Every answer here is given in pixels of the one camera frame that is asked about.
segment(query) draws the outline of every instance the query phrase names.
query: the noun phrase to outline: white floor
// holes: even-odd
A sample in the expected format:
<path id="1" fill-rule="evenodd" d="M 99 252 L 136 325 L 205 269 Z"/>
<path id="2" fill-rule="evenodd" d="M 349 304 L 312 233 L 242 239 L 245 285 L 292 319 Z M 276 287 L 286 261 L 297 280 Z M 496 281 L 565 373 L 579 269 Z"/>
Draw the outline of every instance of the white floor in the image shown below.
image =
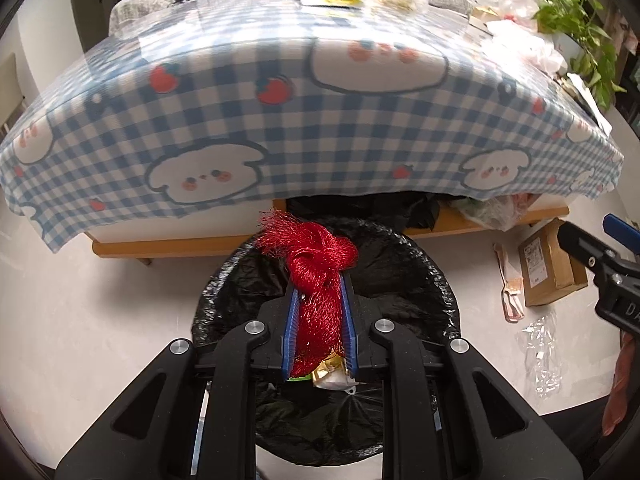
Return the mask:
<path id="1" fill-rule="evenodd" d="M 579 198 L 570 219 L 603 236 L 602 218 L 625 217 L 617 192 Z M 492 244 L 501 241 L 519 267 L 516 247 L 528 229 L 423 240 L 458 298 L 463 335 L 523 393 L 524 354 L 516 336 L 548 308 L 505 322 Z M 0 200 L 0 408 L 39 462 L 55 467 L 102 410 L 169 342 L 190 336 L 200 291 L 221 258 L 101 260 L 78 237 L 53 255 L 24 218 Z M 593 312 L 593 285 L 556 302 L 561 392 L 537 402 L 552 412 L 605 395 L 618 354 L 618 332 Z M 380 459 L 347 466 L 342 478 L 378 478 Z M 334 468 L 282 463 L 265 452 L 258 464 L 271 480 L 319 479 Z"/>

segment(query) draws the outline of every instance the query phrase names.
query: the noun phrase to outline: blue and white checkered tablecloth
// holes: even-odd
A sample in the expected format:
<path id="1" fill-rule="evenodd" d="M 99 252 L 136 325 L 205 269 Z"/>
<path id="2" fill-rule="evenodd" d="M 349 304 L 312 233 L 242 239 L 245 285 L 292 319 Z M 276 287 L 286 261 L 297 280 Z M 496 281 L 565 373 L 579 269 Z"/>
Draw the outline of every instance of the blue and white checkered tablecloth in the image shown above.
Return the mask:
<path id="1" fill-rule="evenodd" d="M 0 184 L 52 251 L 100 224 L 261 198 L 615 186 L 622 155 L 593 121 L 466 30 L 435 8 L 176 5 L 42 93 L 0 146 Z"/>

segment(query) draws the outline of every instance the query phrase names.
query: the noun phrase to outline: wooden shelf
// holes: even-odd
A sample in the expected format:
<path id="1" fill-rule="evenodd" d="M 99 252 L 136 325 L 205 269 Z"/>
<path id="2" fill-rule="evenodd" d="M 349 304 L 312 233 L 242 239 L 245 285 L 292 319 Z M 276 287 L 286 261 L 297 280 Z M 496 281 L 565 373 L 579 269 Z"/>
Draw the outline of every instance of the wooden shelf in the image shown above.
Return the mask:
<path id="1" fill-rule="evenodd" d="M 284 201 L 274 201 L 277 209 L 284 209 Z M 535 224 L 541 220 L 566 216 L 568 207 L 556 207 L 529 211 L 518 225 Z M 411 238 L 456 235 L 485 230 L 467 220 L 457 210 L 442 205 L 433 229 L 407 229 L 404 234 Z M 103 244 L 94 240 L 94 253 L 101 258 L 178 258 L 184 256 L 226 256 L 232 253 L 251 235 L 223 236 L 212 238 L 185 238 L 180 240 L 151 240 L 145 242 L 118 242 Z"/>

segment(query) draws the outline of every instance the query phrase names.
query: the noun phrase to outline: gingham pattern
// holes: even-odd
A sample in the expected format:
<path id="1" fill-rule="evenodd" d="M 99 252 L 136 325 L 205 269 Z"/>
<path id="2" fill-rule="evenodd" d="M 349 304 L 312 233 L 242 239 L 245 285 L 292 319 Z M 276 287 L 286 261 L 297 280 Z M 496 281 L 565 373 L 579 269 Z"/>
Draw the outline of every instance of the gingham pattern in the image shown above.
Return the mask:
<path id="1" fill-rule="evenodd" d="M 487 199 L 517 192 L 594 198 L 617 184 L 622 155 L 571 99 L 535 69 L 500 67 L 465 39 L 463 18 L 432 8 L 407 16 L 301 8 L 295 0 L 195 0 L 155 12 L 110 36 L 68 69 L 0 147 L 0 184 L 52 251 L 100 224 L 181 217 L 244 200 L 310 194 L 428 190 Z M 358 94 L 322 88 L 308 72 L 318 37 L 385 34 L 417 38 L 444 54 L 434 88 Z M 156 93 L 154 67 L 177 67 L 178 87 Z M 256 81 L 284 76 L 294 95 L 280 105 L 256 98 Z M 516 89 L 505 102 L 505 88 Z M 542 113 L 532 106 L 544 99 Z M 42 160 L 21 164 L 15 139 L 46 115 L 54 142 Z M 554 133 L 577 117 L 592 129 L 575 144 Z M 154 191 L 155 161 L 211 139 L 252 142 L 268 156 L 260 182 L 231 198 L 181 205 Z M 513 148 L 530 158 L 515 181 L 492 190 L 463 183 L 461 165 L 478 153 Z M 412 168 L 405 178 L 394 170 Z M 102 210 L 92 208 L 99 201 Z"/>

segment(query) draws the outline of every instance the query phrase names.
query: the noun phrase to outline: metal bolt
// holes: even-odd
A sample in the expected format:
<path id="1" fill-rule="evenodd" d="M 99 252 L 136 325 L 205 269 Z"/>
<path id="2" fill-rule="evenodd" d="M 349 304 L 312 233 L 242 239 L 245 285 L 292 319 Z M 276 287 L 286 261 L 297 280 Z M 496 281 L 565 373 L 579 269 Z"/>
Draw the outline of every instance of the metal bolt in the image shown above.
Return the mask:
<path id="1" fill-rule="evenodd" d="M 375 325 L 376 330 L 378 330 L 379 332 L 391 332 L 396 326 L 394 325 L 394 322 L 391 321 L 390 319 L 379 319 L 376 321 Z"/>
<path id="2" fill-rule="evenodd" d="M 451 342 L 451 349 L 457 354 L 463 354 L 469 350 L 469 343 L 464 339 L 454 339 Z"/>
<path id="3" fill-rule="evenodd" d="M 186 339 L 176 339 L 171 343 L 171 346 L 169 346 L 171 353 L 176 355 L 184 354 L 188 349 L 189 342 Z"/>
<path id="4" fill-rule="evenodd" d="M 261 321 L 250 321 L 244 326 L 245 332 L 249 334 L 259 334 L 264 330 L 264 323 Z"/>

